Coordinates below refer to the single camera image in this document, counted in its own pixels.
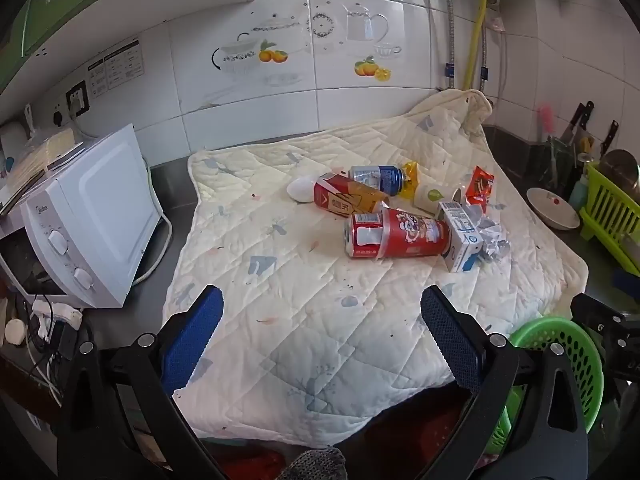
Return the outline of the white blue milk carton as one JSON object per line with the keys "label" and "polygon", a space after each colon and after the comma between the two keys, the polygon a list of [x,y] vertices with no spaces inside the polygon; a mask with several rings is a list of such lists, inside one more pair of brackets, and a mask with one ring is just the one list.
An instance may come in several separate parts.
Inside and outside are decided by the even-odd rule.
{"label": "white blue milk carton", "polygon": [[449,229],[447,247],[442,253],[449,272],[468,272],[477,262],[484,240],[465,209],[456,202],[440,202],[437,219]]}

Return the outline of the red plastic snack cup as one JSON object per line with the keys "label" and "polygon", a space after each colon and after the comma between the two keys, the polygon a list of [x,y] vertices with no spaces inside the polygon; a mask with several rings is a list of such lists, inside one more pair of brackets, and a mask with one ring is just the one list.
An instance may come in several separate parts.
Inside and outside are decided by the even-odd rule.
{"label": "red plastic snack cup", "polygon": [[381,218],[378,258],[438,256],[447,248],[450,234],[444,222],[390,208],[382,210]]}

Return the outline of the red cola can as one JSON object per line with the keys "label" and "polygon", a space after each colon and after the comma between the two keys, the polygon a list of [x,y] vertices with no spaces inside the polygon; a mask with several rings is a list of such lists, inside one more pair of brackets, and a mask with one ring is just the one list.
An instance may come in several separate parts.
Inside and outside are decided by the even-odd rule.
{"label": "red cola can", "polygon": [[352,259],[374,259],[383,237],[382,214],[351,214],[344,225],[345,252]]}

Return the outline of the white paper cup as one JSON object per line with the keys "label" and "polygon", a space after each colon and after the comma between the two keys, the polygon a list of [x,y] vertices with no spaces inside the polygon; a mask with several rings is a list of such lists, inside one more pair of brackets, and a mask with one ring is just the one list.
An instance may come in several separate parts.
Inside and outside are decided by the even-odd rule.
{"label": "white paper cup", "polygon": [[434,216],[441,202],[460,202],[461,196],[458,186],[422,183],[414,193],[413,206]]}

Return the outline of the orange snack wrapper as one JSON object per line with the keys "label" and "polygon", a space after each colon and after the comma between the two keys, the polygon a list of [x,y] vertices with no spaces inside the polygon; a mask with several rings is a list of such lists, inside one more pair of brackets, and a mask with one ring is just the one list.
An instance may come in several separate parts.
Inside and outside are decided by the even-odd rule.
{"label": "orange snack wrapper", "polygon": [[466,202],[471,206],[480,206],[480,209],[486,212],[494,182],[495,176],[493,174],[476,166],[464,193]]}

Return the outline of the yellow plastic wrapper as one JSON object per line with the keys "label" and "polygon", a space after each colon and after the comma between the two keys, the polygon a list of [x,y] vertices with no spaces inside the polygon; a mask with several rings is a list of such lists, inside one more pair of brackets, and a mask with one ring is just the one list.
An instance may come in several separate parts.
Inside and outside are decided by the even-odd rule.
{"label": "yellow plastic wrapper", "polygon": [[417,162],[406,162],[400,167],[401,185],[398,195],[405,200],[413,200],[419,186]]}

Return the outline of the blue silver drink can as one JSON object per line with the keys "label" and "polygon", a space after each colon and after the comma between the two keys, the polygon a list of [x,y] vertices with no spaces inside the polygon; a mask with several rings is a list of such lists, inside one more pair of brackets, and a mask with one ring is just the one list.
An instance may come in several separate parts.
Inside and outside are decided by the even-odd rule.
{"label": "blue silver drink can", "polygon": [[348,177],[370,188],[377,188],[389,196],[398,195],[405,184],[404,172],[399,167],[390,165],[352,166]]}

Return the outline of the white plastic lid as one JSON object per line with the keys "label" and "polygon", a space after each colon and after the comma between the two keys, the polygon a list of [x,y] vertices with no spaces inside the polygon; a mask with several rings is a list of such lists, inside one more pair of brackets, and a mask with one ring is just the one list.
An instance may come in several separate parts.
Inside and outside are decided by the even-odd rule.
{"label": "white plastic lid", "polygon": [[314,177],[299,177],[294,179],[286,187],[286,192],[291,200],[298,204],[310,204],[314,202],[314,187],[317,179]]}

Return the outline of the red gold drink bottle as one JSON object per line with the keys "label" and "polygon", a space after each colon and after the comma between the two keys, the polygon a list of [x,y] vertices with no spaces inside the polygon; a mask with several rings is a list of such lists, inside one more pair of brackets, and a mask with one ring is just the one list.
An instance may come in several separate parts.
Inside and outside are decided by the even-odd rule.
{"label": "red gold drink bottle", "polygon": [[314,182],[314,203],[321,209],[348,217],[350,214],[375,214],[388,206],[387,194],[344,174],[322,174]]}

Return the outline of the white power strip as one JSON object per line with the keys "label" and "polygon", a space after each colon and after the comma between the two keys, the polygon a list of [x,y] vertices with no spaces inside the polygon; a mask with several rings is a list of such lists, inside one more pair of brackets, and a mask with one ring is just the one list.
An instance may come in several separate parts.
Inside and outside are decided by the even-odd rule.
{"label": "white power strip", "polygon": [[32,312],[39,318],[45,332],[48,332],[54,323],[58,321],[68,324],[76,332],[81,326],[82,313],[68,304],[36,299],[32,304]]}

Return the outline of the white microwave oven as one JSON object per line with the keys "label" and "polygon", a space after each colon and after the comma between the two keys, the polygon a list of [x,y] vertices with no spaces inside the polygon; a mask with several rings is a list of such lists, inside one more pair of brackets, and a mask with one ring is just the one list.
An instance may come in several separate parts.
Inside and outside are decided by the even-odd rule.
{"label": "white microwave oven", "polygon": [[18,204],[30,247],[53,286],[22,285],[28,301],[78,309],[124,305],[160,221],[133,126],[104,136]]}

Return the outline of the white ceramic bowl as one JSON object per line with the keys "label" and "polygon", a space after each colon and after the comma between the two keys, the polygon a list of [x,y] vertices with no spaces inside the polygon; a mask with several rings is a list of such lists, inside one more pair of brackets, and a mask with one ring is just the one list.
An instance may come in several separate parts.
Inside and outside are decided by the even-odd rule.
{"label": "white ceramic bowl", "polygon": [[536,214],[551,229],[573,231],[580,227],[577,212],[559,195],[544,188],[529,188],[526,198]]}

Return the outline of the lime green dish rack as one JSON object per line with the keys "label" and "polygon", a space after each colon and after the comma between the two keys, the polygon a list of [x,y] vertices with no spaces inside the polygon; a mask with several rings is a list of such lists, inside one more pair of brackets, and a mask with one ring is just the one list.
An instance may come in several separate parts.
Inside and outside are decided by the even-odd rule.
{"label": "lime green dish rack", "polygon": [[639,275],[639,267],[623,248],[624,237],[639,232],[639,205],[601,174],[596,162],[590,162],[586,171],[587,203],[579,211],[580,236],[584,240],[597,237],[625,271]]}

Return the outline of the pink bottle brush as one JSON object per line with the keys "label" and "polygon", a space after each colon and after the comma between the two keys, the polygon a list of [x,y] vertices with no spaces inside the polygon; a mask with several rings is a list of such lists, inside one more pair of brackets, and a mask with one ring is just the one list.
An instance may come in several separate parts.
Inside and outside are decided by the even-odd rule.
{"label": "pink bottle brush", "polygon": [[555,118],[554,111],[549,104],[540,104],[537,108],[537,122],[540,134],[554,136],[555,134]]}

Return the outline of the black handled knife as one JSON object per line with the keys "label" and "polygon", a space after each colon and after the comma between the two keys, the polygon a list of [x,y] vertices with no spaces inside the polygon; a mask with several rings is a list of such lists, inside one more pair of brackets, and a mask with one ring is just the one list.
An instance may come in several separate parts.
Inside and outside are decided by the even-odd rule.
{"label": "black handled knife", "polygon": [[585,127],[593,110],[594,103],[592,101],[588,101],[587,104],[579,103],[568,126],[560,136],[560,141],[566,145],[570,144],[574,138],[575,128],[579,125]]}

